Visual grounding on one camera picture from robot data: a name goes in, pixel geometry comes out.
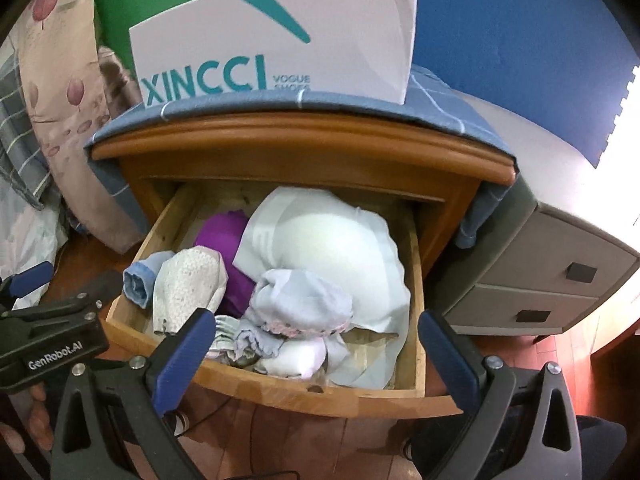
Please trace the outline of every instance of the folded clothing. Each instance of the folded clothing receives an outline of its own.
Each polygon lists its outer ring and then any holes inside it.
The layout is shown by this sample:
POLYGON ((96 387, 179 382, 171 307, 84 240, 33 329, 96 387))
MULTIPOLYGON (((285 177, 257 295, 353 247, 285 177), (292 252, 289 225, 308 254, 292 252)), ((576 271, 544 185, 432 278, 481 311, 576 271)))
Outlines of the folded clothing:
POLYGON ((133 262, 122 273, 124 295, 142 308, 151 306, 154 297, 154 285, 160 267, 169 258, 173 257, 173 251, 161 251, 154 253, 145 260, 133 262))
POLYGON ((213 249, 184 249, 165 261, 154 287, 154 332, 178 332, 197 308, 215 312, 226 280, 222 256, 213 249))
POLYGON ((251 321, 242 318, 236 338, 234 361, 246 357, 249 350, 259 357, 277 357, 283 343, 283 338, 265 332, 251 321))
POLYGON ((228 282, 219 312, 237 318, 242 317, 249 306, 255 286, 254 280, 232 265, 248 221, 241 210, 213 215, 204 223, 194 242, 196 246, 208 247, 222 255, 228 282))
POLYGON ((254 366, 260 374, 308 380, 315 374, 326 357, 326 346, 321 337, 289 339, 274 358, 262 358, 254 366))
POLYGON ((309 270, 267 270, 244 316, 255 326, 291 338, 343 332, 353 317, 353 298, 309 270))
POLYGON ((310 270, 351 294, 352 326, 398 336, 365 370, 349 358, 329 379, 385 387, 406 341, 411 299, 385 219, 325 190, 279 187, 251 216, 233 264, 256 281, 270 269, 310 270))
POLYGON ((225 365, 248 366, 258 359, 251 348, 236 359, 236 339, 240 331, 240 320, 232 316, 216 316, 216 337, 207 352, 207 359, 213 359, 225 365))

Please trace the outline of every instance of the open wooden drawer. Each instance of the open wooden drawer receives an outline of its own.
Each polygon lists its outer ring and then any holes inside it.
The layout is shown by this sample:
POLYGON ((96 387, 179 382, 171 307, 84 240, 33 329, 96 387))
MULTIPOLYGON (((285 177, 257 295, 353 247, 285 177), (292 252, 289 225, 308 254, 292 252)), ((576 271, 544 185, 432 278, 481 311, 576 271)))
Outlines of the open wooden drawer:
MULTIPOLYGON (((224 181, 183 185, 156 221, 136 259, 144 259, 156 251, 177 251, 190 247, 200 226, 209 216, 231 209, 243 209, 250 215, 275 187, 258 182, 224 181)), ((315 415, 420 418, 459 413, 448 396, 425 397, 426 356, 417 339, 417 321, 424 309, 424 297, 418 239, 411 209, 406 202, 390 195, 359 190, 340 190, 336 191, 336 195, 352 205, 376 211, 388 221, 404 265, 405 282, 411 291, 409 335, 388 389, 319 386, 268 377, 211 360, 202 363, 195 382, 238 399, 315 415)), ((148 356, 161 340, 152 333, 151 324, 148 310, 142 310, 120 296, 111 306, 105 330, 111 342, 134 354, 148 356)), ((359 338, 358 352, 375 352, 376 341, 363 346, 363 332, 356 332, 344 334, 345 341, 350 344, 354 338, 359 338)))

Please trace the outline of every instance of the drawer handle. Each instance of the drawer handle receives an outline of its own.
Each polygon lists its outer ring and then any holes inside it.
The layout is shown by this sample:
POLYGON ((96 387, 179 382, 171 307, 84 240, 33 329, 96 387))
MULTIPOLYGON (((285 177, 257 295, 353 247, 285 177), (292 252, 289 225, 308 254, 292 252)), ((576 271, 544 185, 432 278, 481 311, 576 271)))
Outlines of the drawer handle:
POLYGON ((517 323, 544 323, 550 310, 521 310, 516 314, 517 323))
POLYGON ((566 268, 566 278, 572 282, 591 283, 598 272, 595 267, 572 263, 566 268))

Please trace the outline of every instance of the finger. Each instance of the finger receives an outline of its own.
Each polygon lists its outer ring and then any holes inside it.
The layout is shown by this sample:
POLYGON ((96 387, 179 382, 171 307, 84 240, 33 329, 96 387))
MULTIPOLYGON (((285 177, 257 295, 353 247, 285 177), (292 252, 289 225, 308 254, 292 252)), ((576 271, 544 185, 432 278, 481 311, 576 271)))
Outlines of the finger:
POLYGON ((53 447, 53 431, 51 431, 51 428, 47 428, 47 431, 36 439, 36 444, 46 451, 51 451, 53 447))
POLYGON ((47 409, 43 403, 36 400, 33 403, 31 415, 29 416, 29 432, 35 437, 40 437, 49 428, 49 424, 50 420, 47 409))
POLYGON ((29 388, 29 393, 31 397, 40 402, 44 402, 47 400, 47 393, 44 391, 44 384, 34 384, 31 388, 29 388))
POLYGON ((11 451, 14 453, 24 453, 24 441, 20 433, 15 431, 14 428, 0 424, 0 435, 2 435, 2 438, 4 438, 4 441, 11 451))

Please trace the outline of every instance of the cable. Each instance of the cable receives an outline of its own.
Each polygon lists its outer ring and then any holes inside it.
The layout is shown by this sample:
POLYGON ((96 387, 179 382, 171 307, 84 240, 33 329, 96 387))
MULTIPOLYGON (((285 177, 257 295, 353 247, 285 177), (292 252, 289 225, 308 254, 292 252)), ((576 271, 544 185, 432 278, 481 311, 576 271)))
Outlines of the cable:
POLYGON ((233 399, 233 397, 229 397, 227 400, 225 400, 225 402, 223 402, 222 404, 220 404, 215 410, 213 410, 211 413, 209 413, 209 415, 205 415, 203 418, 201 418, 198 422, 196 422, 193 426, 191 426, 190 428, 188 428, 187 430, 184 430, 182 433, 177 434, 175 437, 178 438, 179 436, 183 436, 184 434, 189 433, 191 430, 195 430, 195 428, 197 426, 199 426, 200 424, 202 424, 203 422, 205 422, 206 420, 209 420, 212 416, 214 416, 217 412, 219 412, 220 410, 222 410, 222 408, 224 408, 226 405, 228 405, 228 403, 231 401, 231 399, 233 399))
MULTIPOLYGON (((217 412, 222 410, 233 397, 229 397, 225 402, 220 404, 215 410, 213 410, 209 415, 204 416, 198 422, 196 422, 193 426, 191 426, 188 430, 179 433, 175 437, 183 436, 184 434, 189 433, 191 430, 194 430, 198 425, 202 424, 206 420, 209 420, 212 416, 214 416, 217 412)), ((283 471, 274 471, 272 473, 260 473, 256 474, 254 469, 254 420, 255 420, 255 412, 258 411, 258 406, 255 407, 254 412, 251 414, 251 422, 249 423, 249 470, 251 471, 250 475, 242 475, 242 476, 231 476, 229 478, 225 478, 225 480, 261 480, 262 478, 271 478, 274 476, 284 476, 284 475, 293 475, 296 480, 301 480, 300 473, 294 470, 283 470, 283 471)))

